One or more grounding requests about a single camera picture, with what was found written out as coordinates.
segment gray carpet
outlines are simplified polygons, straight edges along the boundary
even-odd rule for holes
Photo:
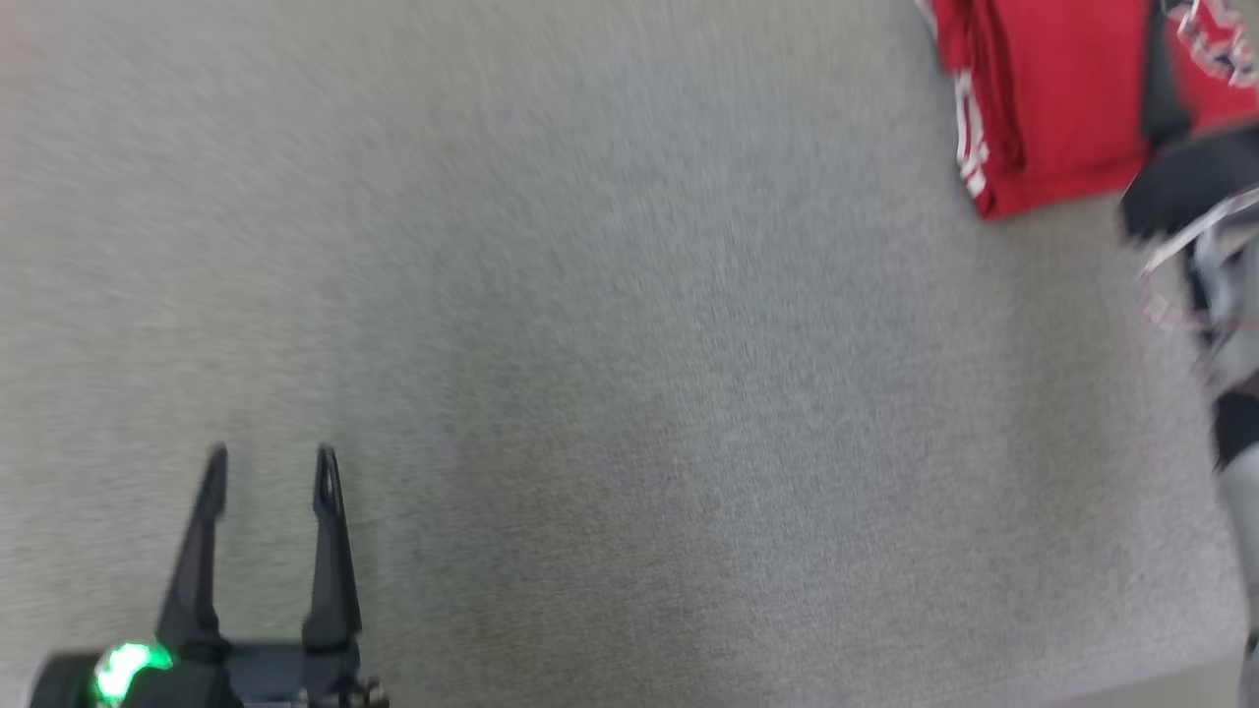
[[[1114,199],[981,224],[886,0],[0,0],[0,692],[295,631],[400,705],[1035,705],[1240,646]]]

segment glowing green led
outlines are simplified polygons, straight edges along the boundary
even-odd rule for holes
[[[101,703],[110,708],[117,708],[122,699],[127,697],[131,688],[131,679],[140,669],[169,669],[175,665],[170,653],[159,645],[127,642],[115,646],[104,656],[96,669],[96,694]]]

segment folded red shirt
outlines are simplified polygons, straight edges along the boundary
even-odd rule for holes
[[[957,161],[985,218],[1126,188],[1156,147],[1160,79],[1183,135],[1259,118],[1254,57],[1229,0],[919,6],[954,78]]]

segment white logo on red fabric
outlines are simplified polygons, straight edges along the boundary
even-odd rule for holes
[[[1163,0],[1163,6],[1202,71],[1229,86],[1259,83],[1254,53],[1231,0]]]

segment red cloth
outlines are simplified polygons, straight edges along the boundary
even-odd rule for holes
[[[1228,0],[920,0],[956,81],[957,160],[982,217],[1132,181],[1151,150],[1151,3],[1194,130],[1259,117],[1254,57]]]

